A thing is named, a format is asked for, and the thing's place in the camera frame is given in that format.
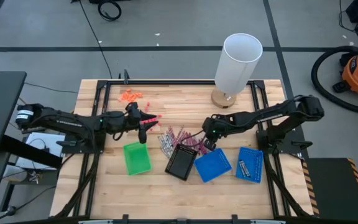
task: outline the orange vacuum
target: orange vacuum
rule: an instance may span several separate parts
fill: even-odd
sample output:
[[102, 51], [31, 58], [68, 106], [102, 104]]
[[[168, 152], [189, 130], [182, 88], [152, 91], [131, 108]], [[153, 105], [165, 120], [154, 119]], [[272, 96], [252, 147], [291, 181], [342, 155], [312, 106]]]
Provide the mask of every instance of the orange vacuum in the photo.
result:
[[344, 70], [342, 72], [342, 81], [333, 85], [333, 90], [336, 93], [342, 93], [347, 90], [351, 90], [355, 93], [358, 93], [358, 47], [351, 47], [351, 46], [336, 47], [322, 54], [322, 56], [320, 56], [320, 58], [318, 58], [313, 65], [313, 68], [311, 70], [311, 81], [313, 82], [313, 85], [316, 88], [316, 90], [320, 92], [324, 97], [326, 97], [333, 103], [342, 106], [345, 109], [358, 113], [358, 106], [352, 105], [332, 95], [330, 92], [325, 90], [323, 86], [321, 86], [317, 77], [318, 68], [321, 65], [321, 63], [329, 56], [339, 52], [347, 52], [347, 53], [342, 55], [339, 61], [339, 63], [344, 67]]

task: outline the green plastic bin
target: green plastic bin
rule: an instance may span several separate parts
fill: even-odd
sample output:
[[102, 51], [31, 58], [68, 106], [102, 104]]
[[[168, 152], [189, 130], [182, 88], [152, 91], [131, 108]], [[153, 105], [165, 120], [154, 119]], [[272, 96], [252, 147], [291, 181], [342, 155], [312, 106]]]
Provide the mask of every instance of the green plastic bin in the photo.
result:
[[152, 169], [146, 144], [135, 142], [124, 146], [128, 175], [140, 174]]

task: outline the wooden lamp base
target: wooden lamp base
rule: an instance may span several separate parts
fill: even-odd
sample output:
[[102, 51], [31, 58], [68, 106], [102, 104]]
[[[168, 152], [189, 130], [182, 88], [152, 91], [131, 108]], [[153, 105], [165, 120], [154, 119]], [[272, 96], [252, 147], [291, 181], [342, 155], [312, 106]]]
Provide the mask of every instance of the wooden lamp base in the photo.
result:
[[211, 100], [215, 106], [219, 108], [229, 108], [236, 102], [236, 96], [231, 96], [230, 100], [227, 100], [228, 96], [220, 90], [214, 89], [211, 94]]

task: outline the blue pipette tip rack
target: blue pipette tip rack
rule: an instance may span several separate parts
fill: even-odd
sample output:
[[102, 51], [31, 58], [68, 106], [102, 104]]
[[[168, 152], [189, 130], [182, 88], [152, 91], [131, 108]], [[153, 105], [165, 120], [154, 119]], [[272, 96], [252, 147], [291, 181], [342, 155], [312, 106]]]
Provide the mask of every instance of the blue pipette tip rack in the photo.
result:
[[194, 161], [194, 165], [204, 183], [231, 170], [230, 163], [222, 149], [215, 149], [213, 152], [203, 155]]
[[[244, 180], [248, 180], [255, 183], [260, 183], [262, 179], [262, 164], [264, 159], [264, 153], [256, 149], [249, 149], [247, 147], [241, 147], [239, 152], [239, 159], [237, 161], [236, 177]], [[250, 177], [244, 177], [241, 172], [240, 160], [244, 161]]]

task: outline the lamp shade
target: lamp shade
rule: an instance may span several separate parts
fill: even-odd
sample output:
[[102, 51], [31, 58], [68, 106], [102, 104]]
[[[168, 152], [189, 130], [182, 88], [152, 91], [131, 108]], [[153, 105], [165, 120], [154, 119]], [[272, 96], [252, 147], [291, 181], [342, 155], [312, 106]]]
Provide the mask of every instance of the lamp shade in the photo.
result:
[[218, 90], [228, 96], [240, 93], [262, 56], [262, 44], [249, 34], [230, 35], [223, 43], [215, 75]]

